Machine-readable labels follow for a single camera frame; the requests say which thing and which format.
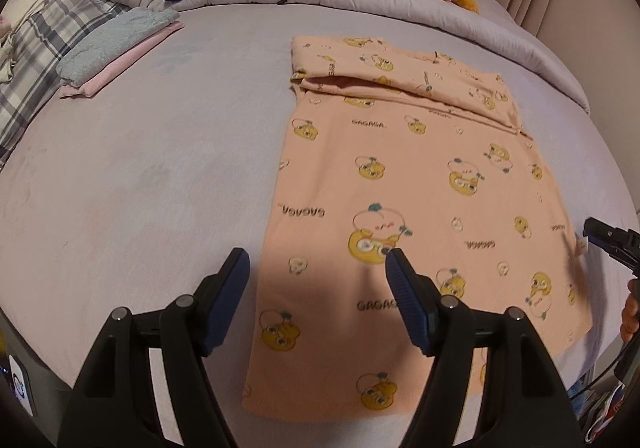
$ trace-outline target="folded towel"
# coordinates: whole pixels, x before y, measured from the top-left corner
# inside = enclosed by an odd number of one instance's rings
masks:
[[[63,85],[60,87],[60,90],[58,91],[59,97],[68,98],[70,96],[81,95],[86,98],[91,98],[92,96],[95,96],[105,85],[126,71],[141,57],[161,43],[162,40],[183,27],[184,24],[182,22],[171,22],[168,26],[163,27],[160,31],[144,39],[142,42],[129,49],[126,53],[117,57],[113,62],[97,73],[97,75],[82,84],[80,87],[76,88],[71,85]]]
[[[178,12],[133,8],[89,33],[60,60],[56,71],[63,84],[80,87],[135,44],[166,27]]]

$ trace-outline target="black wire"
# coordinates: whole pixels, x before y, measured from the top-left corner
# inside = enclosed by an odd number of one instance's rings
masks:
[[[602,378],[604,378],[604,376],[606,376],[609,371],[613,368],[613,366],[620,361],[620,358],[622,358],[622,356],[625,354],[626,352],[626,348],[629,346],[629,344],[626,344],[624,347],[622,347],[622,350],[620,351],[620,354],[618,354],[616,356],[616,359],[613,360],[611,362],[611,364],[609,365],[609,367],[605,368],[600,375],[593,381],[591,381],[591,383],[589,383],[587,386],[585,386],[580,392],[576,392],[574,395],[572,395],[569,399],[570,400],[574,400],[575,398],[577,398],[578,396],[583,395],[587,390],[590,390],[593,385],[595,385],[596,383],[598,383],[598,381],[600,381]]]

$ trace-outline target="bed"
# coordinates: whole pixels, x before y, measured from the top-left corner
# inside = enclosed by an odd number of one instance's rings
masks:
[[[428,21],[398,20],[400,14],[389,18],[362,5],[335,9],[323,2],[182,11],[182,30],[93,99],[54,96],[31,122],[0,173],[0,226],[10,230],[0,244],[0,308],[66,384],[73,385],[114,307],[134,313],[165,307],[216,272],[235,246],[257,265],[294,109],[288,78],[297,34],[379,36],[500,73],[556,177],[574,228],[581,230],[589,216],[638,228],[579,85],[495,2],[479,1],[478,24],[494,36],[511,35],[511,46],[479,36],[476,22],[465,18],[463,24],[436,4],[428,27]],[[601,251],[589,249],[585,264],[594,327],[556,358],[567,386],[618,333],[628,293],[628,271]],[[409,416],[289,424],[242,408],[255,287],[254,269],[225,345],[205,360],[239,446],[397,446]],[[157,352],[152,361],[165,435],[179,440]],[[478,407],[479,396],[468,400],[459,441],[473,433]]]

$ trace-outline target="cartoon duck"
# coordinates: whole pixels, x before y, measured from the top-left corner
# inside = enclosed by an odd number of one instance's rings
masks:
[[[529,229],[529,221],[527,221],[527,219],[524,217],[516,217],[513,222],[515,224],[516,231],[522,238],[531,237],[531,230]]]
[[[291,314],[288,312],[273,309],[262,311],[258,322],[262,329],[260,337],[268,348],[286,352],[296,346],[300,329],[291,321]]]
[[[371,108],[376,104],[375,100],[368,100],[366,98],[351,98],[349,96],[344,97],[344,102],[354,107]]]
[[[436,274],[436,282],[440,285],[440,294],[450,294],[459,300],[465,295],[466,280],[458,274],[457,269],[441,269]]]
[[[400,237],[413,235],[399,212],[383,208],[379,203],[358,213],[353,218],[353,227],[355,231],[349,237],[349,252],[365,264],[382,264]]]
[[[289,259],[289,272],[291,274],[302,274],[306,269],[306,258],[292,256]]]
[[[575,305],[575,289],[574,284],[569,284],[567,287],[567,300],[569,301],[569,307],[573,307]]]
[[[379,163],[375,157],[365,157],[361,155],[356,158],[358,172],[364,179],[381,179],[385,174],[385,166]]]
[[[484,180],[475,165],[455,158],[449,161],[449,185],[459,194],[474,195],[478,191],[478,183]]]
[[[511,168],[513,168],[513,163],[509,160],[509,152],[498,144],[490,144],[489,152],[484,152],[484,155],[492,165],[504,173],[509,173]]]
[[[533,176],[533,179],[542,179],[542,168],[537,164],[530,164],[529,167],[531,168],[531,175]]]
[[[536,318],[546,319],[551,308],[551,279],[548,274],[537,272],[531,282],[531,294],[524,299]]]
[[[373,42],[371,38],[345,38],[344,43],[352,47],[364,47],[367,43]]]
[[[412,116],[405,116],[404,120],[406,121],[409,130],[414,134],[424,134],[427,131],[427,126],[420,121],[418,118],[414,118]]]
[[[394,394],[398,386],[390,381],[386,372],[364,374],[358,378],[356,389],[360,402],[369,410],[384,410],[394,404]]]
[[[469,95],[476,101],[482,103],[489,110],[494,110],[495,108],[494,99],[491,96],[482,94],[482,92],[480,92],[480,89],[476,89],[476,90],[469,89]]]
[[[302,80],[306,76],[306,71],[304,69],[296,69],[293,71],[291,78],[289,81]]]
[[[394,69],[394,65],[389,60],[387,60],[386,58],[383,58],[378,54],[363,54],[360,57],[360,61],[368,65],[376,66],[381,71],[384,71],[387,73],[391,72]]]
[[[318,136],[318,129],[314,127],[313,121],[296,119],[291,122],[293,133],[303,139],[313,141]]]
[[[509,265],[506,262],[501,262],[498,264],[498,274],[500,276],[507,276],[509,272]]]

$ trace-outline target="yellow cartoon face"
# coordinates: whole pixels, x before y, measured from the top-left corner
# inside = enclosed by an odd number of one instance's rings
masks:
[[[306,269],[306,258],[293,256],[289,259],[289,272],[292,274],[302,274]]]
[[[385,166],[379,163],[375,157],[360,156],[356,158],[356,166],[358,167],[358,173],[364,179],[381,179],[385,174]]]
[[[418,118],[412,118],[411,116],[405,116],[404,120],[409,130],[414,134],[424,134],[427,131],[427,126]]]
[[[547,296],[551,293],[551,279],[548,274],[543,272],[537,272],[531,281],[531,295],[533,298],[537,293],[542,293]]]
[[[367,386],[377,378],[378,382]],[[365,374],[361,376],[356,384],[360,392],[360,402],[369,410],[384,410],[389,408],[394,402],[394,394],[398,391],[398,386],[389,381],[388,375],[384,372],[378,374]]]
[[[575,305],[575,289],[573,284],[569,284],[567,286],[567,300],[569,301],[569,307],[573,307]]]
[[[344,97],[344,102],[360,108],[371,108],[376,104],[375,100],[368,100],[366,98],[350,98],[348,96]]]
[[[371,38],[345,38],[344,43],[352,47],[364,47],[367,43],[372,42]]]
[[[475,165],[459,158],[449,161],[449,170],[449,185],[461,195],[475,195],[478,183],[484,179]]]
[[[465,295],[466,280],[460,276],[457,269],[441,269],[436,274],[436,281],[443,295],[450,294],[459,300]]]
[[[514,227],[516,231],[522,236],[522,238],[529,238],[531,236],[531,230],[529,229],[529,221],[524,217],[516,217],[514,220]]]
[[[373,65],[384,72],[391,72],[394,69],[394,65],[386,58],[378,54],[363,54],[360,57],[360,61]]]
[[[533,179],[542,179],[542,168],[537,164],[530,164],[529,167],[531,168],[531,175],[533,176]]]
[[[291,314],[286,311],[267,310],[260,313],[258,321],[262,328],[260,338],[268,348],[286,352],[296,346],[300,329],[291,321]]]
[[[357,214],[353,218],[353,227],[355,231],[349,237],[349,252],[365,264],[382,264],[400,237],[412,235],[399,212],[383,208],[378,203]]]
[[[498,144],[490,144],[489,152],[485,152],[484,155],[492,165],[504,173],[509,173],[511,168],[513,168],[513,163],[509,160],[509,152]]]
[[[537,272],[531,282],[531,293],[525,298],[529,310],[536,318],[546,319],[551,309],[551,279],[543,272]]]
[[[313,121],[293,120],[293,133],[303,139],[313,141],[318,136],[318,129],[313,126]]]

